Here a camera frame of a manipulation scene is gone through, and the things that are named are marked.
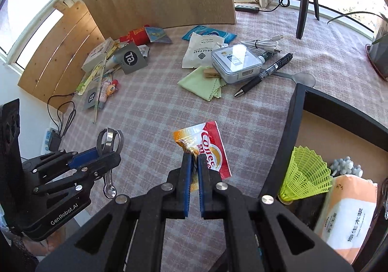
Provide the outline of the red packet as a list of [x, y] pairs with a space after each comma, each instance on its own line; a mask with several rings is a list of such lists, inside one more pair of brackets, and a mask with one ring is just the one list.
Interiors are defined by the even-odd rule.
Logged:
[[133, 42], [136, 46], [141, 46], [150, 43], [150, 39], [145, 30], [146, 27], [147, 25], [138, 29], [131, 30], [127, 35], [120, 37], [119, 41], [127, 43]]

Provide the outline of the grey square card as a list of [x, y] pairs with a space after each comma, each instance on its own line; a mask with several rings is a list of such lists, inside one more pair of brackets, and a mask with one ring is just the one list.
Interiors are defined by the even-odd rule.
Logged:
[[129, 43], [115, 51], [113, 61], [120, 65], [125, 75], [129, 75], [147, 66], [147, 62], [134, 43]]

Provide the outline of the orange tissue pack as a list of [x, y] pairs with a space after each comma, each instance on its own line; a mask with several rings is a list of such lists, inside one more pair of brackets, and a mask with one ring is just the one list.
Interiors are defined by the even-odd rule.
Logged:
[[354, 175], [333, 178], [314, 232], [352, 264], [368, 234], [378, 184]]

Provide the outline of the metal clip wrench tool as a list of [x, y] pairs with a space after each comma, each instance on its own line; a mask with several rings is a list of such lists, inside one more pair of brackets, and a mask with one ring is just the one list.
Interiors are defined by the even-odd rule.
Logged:
[[[97, 153], [103, 156], [107, 153], [121, 153], [124, 146], [124, 136], [121, 130], [113, 128], [105, 128], [99, 132], [97, 137]], [[112, 170], [109, 170], [103, 175], [104, 188], [103, 192], [106, 198], [114, 199], [117, 195], [117, 190], [113, 184]]]

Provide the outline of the metal spoon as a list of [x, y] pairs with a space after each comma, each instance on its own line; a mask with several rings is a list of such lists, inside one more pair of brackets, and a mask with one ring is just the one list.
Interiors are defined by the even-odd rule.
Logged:
[[275, 76], [291, 79], [295, 84], [303, 84], [310, 88], [313, 88], [316, 84], [316, 79], [309, 73], [295, 73], [293, 75], [281, 72], [274, 72]]

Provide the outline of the wooden slat panel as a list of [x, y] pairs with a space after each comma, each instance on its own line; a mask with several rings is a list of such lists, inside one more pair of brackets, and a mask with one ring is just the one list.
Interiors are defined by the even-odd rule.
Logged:
[[88, 8], [81, 2], [65, 9], [24, 69], [18, 86], [44, 103], [66, 112], [85, 72], [91, 51], [104, 41]]

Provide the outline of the blue picture card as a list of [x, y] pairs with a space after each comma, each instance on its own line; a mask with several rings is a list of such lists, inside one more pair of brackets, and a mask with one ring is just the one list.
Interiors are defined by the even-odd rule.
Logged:
[[151, 43], [165, 43], [165, 44], [172, 43], [172, 40], [165, 33], [163, 28], [145, 27], [145, 32], [146, 32]]

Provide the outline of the yellow green chopstick sleeve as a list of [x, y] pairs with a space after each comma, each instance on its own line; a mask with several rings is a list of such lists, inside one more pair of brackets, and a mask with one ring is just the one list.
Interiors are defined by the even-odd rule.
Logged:
[[93, 71], [86, 73], [81, 80], [81, 83], [78, 85], [76, 89], [77, 95], [83, 95], [90, 85], [90, 83], [101, 74], [102, 68], [103, 68], [103, 63], [105, 63], [105, 68], [104, 68], [104, 75], [108, 74], [109, 72], [113, 72], [118, 68], [118, 64], [113, 62], [113, 53], [119, 49], [119, 46], [117, 43], [113, 45], [113, 48], [111, 51], [107, 54], [107, 56], [104, 58], [102, 62], [100, 62], [98, 65], [95, 66]]

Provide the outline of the green cleaning cloth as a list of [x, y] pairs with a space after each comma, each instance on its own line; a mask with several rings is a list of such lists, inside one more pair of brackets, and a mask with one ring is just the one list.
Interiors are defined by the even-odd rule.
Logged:
[[178, 85], [205, 101], [211, 101], [213, 98], [221, 98], [222, 87], [227, 83], [219, 75], [205, 77], [205, 71], [213, 71], [213, 68], [198, 67], [186, 77], [182, 78], [178, 82]]

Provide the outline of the white paper sachet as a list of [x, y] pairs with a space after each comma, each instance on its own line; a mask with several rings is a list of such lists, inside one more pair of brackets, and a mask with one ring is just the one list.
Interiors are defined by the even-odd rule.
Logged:
[[224, 39], [217, 35], [191, 34], [189, 45], [182, 59], [183, 69], [196, 69], [212, 65], [212, 51], [219, 49]]

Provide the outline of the small toy bottle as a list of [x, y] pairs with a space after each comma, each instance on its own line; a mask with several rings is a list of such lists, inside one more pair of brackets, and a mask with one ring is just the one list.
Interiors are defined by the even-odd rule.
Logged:
[[107, 81], [103, 84], [100, 95], [98, 108], [103, 109], [108, 98], [113, 95], [118, 89], [118, 81], [116, 79]]

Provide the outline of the black ballpoint pen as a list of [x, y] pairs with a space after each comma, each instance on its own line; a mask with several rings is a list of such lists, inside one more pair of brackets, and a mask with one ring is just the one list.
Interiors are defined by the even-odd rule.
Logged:
[[234, 97], [237, 98], [247, 92], [249, 92], [251, 89], [253, 89], [256, 85], [260, 84], [264, 79], [272, 75], [275, 71], [282, 68], [286, 64], [288, 64], [291, 59], [293, 59], [293, 54], [288, 53], [281, 59], [277, 60], [277, 62], [273, 63], [271, 66], [269, 66], [267, 69], [261, 71], [256, 77], [252, 78], [247, 84], [242, 86], [235, 94]]

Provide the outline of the white power strip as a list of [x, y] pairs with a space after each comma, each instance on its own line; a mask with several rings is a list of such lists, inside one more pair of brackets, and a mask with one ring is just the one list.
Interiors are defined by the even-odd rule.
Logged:
[[59, 131], [54, 128], [45, 130], [41, 145], [41, 154], [48, 154], [59, 150], [61, 137]]

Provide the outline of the silver tin box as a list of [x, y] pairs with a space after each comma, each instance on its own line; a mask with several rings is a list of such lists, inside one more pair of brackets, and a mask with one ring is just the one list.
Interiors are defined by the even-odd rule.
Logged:
[[259, 74], [265, 59], [245, 45], [236, 44], [212, 51], [212, 66], [227, 84], [235, 84]]

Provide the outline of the red coffee mix sachet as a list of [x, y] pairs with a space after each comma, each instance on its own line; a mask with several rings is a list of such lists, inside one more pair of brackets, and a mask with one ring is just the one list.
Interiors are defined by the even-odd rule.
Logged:
[[219, 172], [221, 179], [232, 176], [216, 121], [174, 131], [173, 139], [185, 153], [206, 155], [208, 169]]

